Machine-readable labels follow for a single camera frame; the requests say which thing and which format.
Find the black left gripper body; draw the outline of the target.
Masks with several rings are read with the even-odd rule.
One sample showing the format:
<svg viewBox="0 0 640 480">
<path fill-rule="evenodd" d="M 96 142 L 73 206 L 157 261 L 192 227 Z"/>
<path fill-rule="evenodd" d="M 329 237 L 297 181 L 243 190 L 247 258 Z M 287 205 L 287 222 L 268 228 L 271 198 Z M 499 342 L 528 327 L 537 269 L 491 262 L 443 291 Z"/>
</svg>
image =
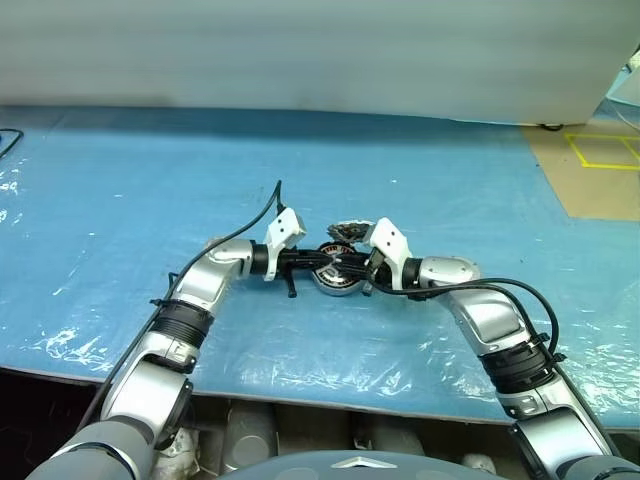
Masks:
<svg viewBox="0 0 640 480">
<path fill-rule="evenodd" d="M 301 269 L 305 261 L 305 255 L 297 249 L 283 249 L 277 259 L 277 276 L 286 283 L 289 298 L 297 297 L 293 271 Z"/>
</svg>

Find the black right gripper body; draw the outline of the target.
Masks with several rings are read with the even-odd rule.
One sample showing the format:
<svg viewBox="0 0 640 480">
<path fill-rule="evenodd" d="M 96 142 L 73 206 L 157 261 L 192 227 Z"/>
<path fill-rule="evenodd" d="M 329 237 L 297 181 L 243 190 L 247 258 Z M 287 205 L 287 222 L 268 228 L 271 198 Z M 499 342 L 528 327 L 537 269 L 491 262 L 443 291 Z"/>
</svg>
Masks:
<svg viewBox="0 0 640 480">
<path fill-rule="evenodd" d="M 371 296 L 374 291 L 389 295 L 393 293 L 392 271 L 379 249 L 373 249 L 364 263 L 364 280 L 362 294 L 365 296 Z"/>
</svg>

